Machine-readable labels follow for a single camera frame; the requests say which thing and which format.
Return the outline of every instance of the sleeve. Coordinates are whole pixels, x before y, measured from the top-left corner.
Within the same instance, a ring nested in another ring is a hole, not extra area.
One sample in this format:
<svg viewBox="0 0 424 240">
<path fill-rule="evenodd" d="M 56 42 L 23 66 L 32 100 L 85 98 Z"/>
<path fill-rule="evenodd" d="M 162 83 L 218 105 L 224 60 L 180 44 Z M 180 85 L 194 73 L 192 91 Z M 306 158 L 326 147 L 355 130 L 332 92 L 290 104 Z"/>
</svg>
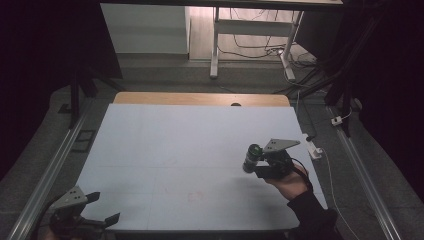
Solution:
<svg viewBox="0 0 424 240">
<path fill-rule="evenodd" d="M 289 239 L 296 240 L 342 240 L 335 228 L 337 213 L 324 209 L 312 191 L 307 191 L 291 200 L 289 206 L 300 224 L 289 232 Z"/>
</svg>

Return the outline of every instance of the white power strip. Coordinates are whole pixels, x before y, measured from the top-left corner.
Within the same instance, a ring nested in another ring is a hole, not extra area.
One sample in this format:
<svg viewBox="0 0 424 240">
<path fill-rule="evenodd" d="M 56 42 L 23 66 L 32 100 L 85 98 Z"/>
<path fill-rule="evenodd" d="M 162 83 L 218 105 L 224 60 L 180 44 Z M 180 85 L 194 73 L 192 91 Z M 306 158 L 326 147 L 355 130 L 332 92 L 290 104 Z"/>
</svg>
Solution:
<svg viewBox="0 0 424 240">
<path fill-rule="evenodd" d="M 307 141 L 306 138 L 308 137 L 308 134 L 303 134 L 303 139 L 305 140 L 306 147 L 308 148 L 309 155 L 312 159 L 319 159 L 322 157 L 322 149 L 315 147 L 314 143 L 312 141 Z"/>
</svg>

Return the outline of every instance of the white table surface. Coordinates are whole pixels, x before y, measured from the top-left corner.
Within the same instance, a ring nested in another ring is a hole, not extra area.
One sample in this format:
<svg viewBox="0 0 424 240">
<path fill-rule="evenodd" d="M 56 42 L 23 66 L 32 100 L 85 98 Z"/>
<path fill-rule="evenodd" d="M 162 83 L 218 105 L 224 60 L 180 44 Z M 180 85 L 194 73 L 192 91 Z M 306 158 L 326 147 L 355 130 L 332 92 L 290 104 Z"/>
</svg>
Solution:
<svg viewBox="0 0 424 240">
<path fill-rule="evenodd" d="M 291 107 L 111 104 L 77 185 L 99 191 L 83 217 L 120 212 L 115 230 L 272 230 L 296 227 L 287 201 L 242 164 L 250 144 L 300 140 Z M 309 170 L 306 146 L 289 148 Z"/>
</svg>

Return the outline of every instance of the human hand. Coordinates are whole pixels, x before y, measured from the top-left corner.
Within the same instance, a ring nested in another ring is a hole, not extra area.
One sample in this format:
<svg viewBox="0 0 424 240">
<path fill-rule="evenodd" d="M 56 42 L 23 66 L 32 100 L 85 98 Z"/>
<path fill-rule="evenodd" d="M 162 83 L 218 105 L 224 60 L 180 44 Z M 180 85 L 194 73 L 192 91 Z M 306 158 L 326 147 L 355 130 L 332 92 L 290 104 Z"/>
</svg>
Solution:
<svg viewBox="0 0 424 240">
<path fill-rule="evenodd" d="M 60 238 L 57 237 L 50 228 L 48 228 L 47 233 L 44 236 L 44 240 L 60 240 Z M 82 238 L 72 238 L 71 240 L 82 240 Z"/>
<path fill-rule="evenodd" d="M 305 169 L 297 164 L 294 166 L 302 171 L 304 174 L 307 174 Z M 274 185 L 280 191 L 281 195 L 287 200 L 291 201 L 300 194 L 308 191 L 303 178 L 296 172 L 291 172 L 289 175 L 282 179 L 264 179 L 266 183 Z"/>
</svg>

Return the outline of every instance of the wire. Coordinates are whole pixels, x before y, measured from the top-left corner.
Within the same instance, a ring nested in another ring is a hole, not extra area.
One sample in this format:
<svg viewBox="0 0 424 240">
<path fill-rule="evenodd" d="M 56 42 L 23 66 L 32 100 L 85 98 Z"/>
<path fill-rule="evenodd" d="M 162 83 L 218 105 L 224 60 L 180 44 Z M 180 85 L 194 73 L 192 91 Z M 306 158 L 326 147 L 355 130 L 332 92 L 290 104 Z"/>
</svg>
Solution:
<svg viewBox="0 0 424 240">
<path fill-rule="evenodd" d="M 309 122 L 311 123 L 312 129 L 314 130 L 314 135 L 308 136 L 309 137 L 308 141 L 310 141 L 317 137 L 318 132 L 317 132 L 317 129 L 315 128 L 315 124 L 312 122 L 311 115 L 309 114 L 308 108 L 306 107 L 305 101 L 303 99 L 302 99 L 302 105 L 305 108 L 306 115 L 308 115 Z"/>
<path fill-rule="evenodd" d="M 291 160 L 295 160 L 296 162 L 298 162 L 302 167 L 303 167 L 303 170 L 305 170 L 305 173 L 306 173 L 306 177 L 309 177 L 309 172 L 308 172 L 308 170 L 306 170 L 306 168 L 305 168 L 305 166 L 303 165 L 303 163 L 301 163 L 299 160 L 297 160 L 296 158 L 291 158 Z"/>
<path fill-rule="evenodd" d="M 297 101 L 296 101 L 296 117 L 299 119 L 299 98 L 300 98 L 300 90 L 297 91 Z"/>
<path fill-rule="evenodd" d="M 302 84 L 298 84 L 298 83 L 290 82 L 290 81 L 289 81 L 289 78 L 287 77 L 286 71 L 284 71 L 284 79 L 285 79 L 288 83 L 290 83 L 290 84 L 292 84 L 292 85 L 295 85 L 295 86 L 298 86 L 298 87 L 311 87 L 311 86 L 309 86 L 309 85 L 302 85 Z"/>
<path fill-rule="evenodd" d="M 348 118 L 348 117 L 350 116 L 350 114 L 352 114 L 352 108 L 350 108 L 350 112 L 349 112 L 349 114 L 348 114 L 348 115 L 346 115 L 346 116 L 342 117 L 342 120 L 343 120 L 343 119 L 345 119 L 345 118 Z"/>
<path fill-rule="evenodd" d="M 56 197 L 52 198 L 49 202 L 46 203 L 44 208 L 41 210 L 40 215 L 38 216 L 37 222 L 35 223 L 34 229 L 32 230 L 30 239 L 31 240 L 37 240 L 38 239 L 38 230 L 41 227 L 41 221 L 43 220 L 44 215 L 46 214 L 47 210 L 49 210 L 49 207 L 59 200 L 65 193 L 61 195 L 57 195 Z"/>
<path fill-rule="evenodd" d="M 355 236 L 356 239 L 359 240 L 358 236 L 355 234 L 355 232 L 352 230 L 352 228 L 349 226 L 349 224 L 347 223 L 346 219 L 343 217 L 342 213 L 340 212 L 339 207 L 337 206 L 336 203 L 336 198 L 334 197 L 334 188 L 333 188 L 333 177 L 331 175 L 331 167 L 330 167 L 330 159 L 328 158 L 327 152 L 325 151 L 324 148 L 321 148 L 322 151 L 325 154 L 325 157 L 327 158 L 327 163 L 328 163 L 328 172 L 330 174 L 330 186 L 331 186 L 331 195 L 333 196 L 333 201 L 334 201 L 334 206 L 336 206 L 337 212 L 339 213 L 340 217 L 343 219 L 344 223 L 346 224 L 346 226 L 349 228 L 349 230 L 352 232 L 352 234 Z"/>
<path fill-rule="evenodd" d="M 230 92 L 230 93 L 235 93 L 235 94 L 237 94 L 238 92 L 236 92 L 236 91 L 233 91 L 233 90 L 231 90 L 231 89 L 229 89 L 229 88 L 226 88 L 226 87 L 223 87 L 223 86 L 221 86 L 221 85 L 218 85 L 218 87 L 219 88 L 221 88 L 221 89 L 223 89 L 223 90 L 225 90 L 225 91 L 228 91 L 228 92 Z"/>
<path fill-rule="evenodd" d="M 314 69 L 312 69 L 302 80 L 300 80 L 300 82 L 303 82 L 306 78 L 309 78 L 309 75 L 310 74 L 312 74 L 313 73 L 313 71 L 315 70 L 315 68 Z M 319 81 L 321 81 L 322 79 L 324 78 L 324 76 L 323 77 L 321 77 L 320 79 L 318 79 L 316 82 L 319 82 Z M 298 85 L 295 85 L 295 84 L 298 84 L 298 83 L 293 83 L 293 82 L 289 82 L 290 84 L 292 84 L 293 86 L 289 86 L 289 87 L 286 87 L 286 88 L 283 88 L 283 89 L 280 89 L 280 90 L 276 90 L 276 91 L 274 91 L 274 92 L 272 92 L 271 94 L 278 94 L 278 93 L 281 93 L 281 92 L 284 92 L 284 91 L 287 91 L 287 90 L 292 90 L 292 91 L 294 91 L 295 89 L 296 89 L 296 87 L 302 87 L 302 86 L 298 86 Z"/>
<path fill-rule="evenodd" d="M 247 55 L 243 55 L 243 54 L 240 54 L 240 53 L 222 51 L 221 48 L 219 48 L 218 45 L 217 45 L 217 47 L 218 47 L 218 50 L 222 53 L 233 54 L 233 55 L 237 55 L 237 56 L 245 57 L 245 58 L 263 58 L 263 57 L 267 57 L 267 56 L 271 55 L 273 52 L 275 52 L 277 50 L 277 49 L 270 49 L 265 55 L 247 56 Z"/>
<path fill-rule="evenodd" d="M 299 58 L 301 56 L 303 56 L 303 55 L 306 55 L 306 54 L 311 54 L 311 53 L 310 52 L 305 52 L 305 53 L 299 54 L 299 56 L 297 56 L 297 58 L 296 58 L 296 61 L 299 61 Z"/>
<path fill-rule="evenodd" d="M 290 52 L 289 53 L 289 56 L 290 56 L 290 58 L 291 58 L 291 60 L 289 60 L 289 62 L 293 65 L 293 66 L 295 66 L 295 67 L 297 67 L 297 68 L 301 68 L 301 69 L 303 69 L 303 68 L 307 68 L 307 67 L 317 67 L 318 66 L 318 64 L 317 63 L 315 63 L 315 62 L 309 62 L 309 61 L 307 61 L 307 63 L 309 63 L 309 64 L 305 64 L 305 63 L 303 63 L 303 62 L 301 62 L 301 61 L 299 61 L 299 56 L 297 57 L 297 59 L 298 60 L 294 60 L 293 59 L 293 54 Z"/>
<path fill-rule="evenodd" d="M 238 18 L 238 19 L 246 20 L 246 19 L 244 19 L 244 18 L 241 18 L 241 17 L 238 15 L 237 11 L 236 11 L 234 8 L 230 8 L 230 19 L 233 19 L 232 10 L 236 13 L 236 15 L 237 15 L 237 18 Z M 258 15 L 258 16 L 256 16 L 256 17 L 254 17 L 254 18 L 253 18 L 253 19 L 251 19 L 250 21 L 252 21 L 252 20 L 254 20 L 254 19 L 256 19 L 256 18 L 258 18 L 258 17 L 262 16 L 262 14 L 263 14 L 265 11 L 266 11 L 265 9 L 262 9 L 262 10 L 261 10 L 261 12 L 260 12 L 260 15 Z M 267 13 L 267 16 L 266 16 L 266 20 L 265 20 L 265 21 L 267 21 L 267 20 L 268 20 L 269 13 L 270 13 L 270 10 L 268 10 L 268 13 Z M 278 16 L 278 10 L 277 10 L 277 12 L 276 12 L 276 14 L 275 14 L 274 21 L 277 21 L 277 16 Z M 244 46 L 244 45 L 240 45 L 240 44 L 237 42 L 236 35 L 234 35 L 234 34 L 233 34 L 233 39 L 234 39 L 234 43 L 235 43 L 235 44 L 236 44 L 236 46 L 237 46 L 237 47 L 239 47 L 239 48 L 264 48 L 264 51 L 269 51 L 269 50 L 273 50 L 273 51 L 275 51 L 275 49 L 274 49 L 274 48 L 282 49 L 282 48 L 284 48 L 284 47 L 286 46 L 286 44 L 268 45 L 268 44 L 269 44 L 269 41 L 271 40 L 271 37 L 269 37 L 269 38 L 268 38 L 267 43 L 266 43 L 266 45 L 265 45 L 265 46 Z"/>
</svg>

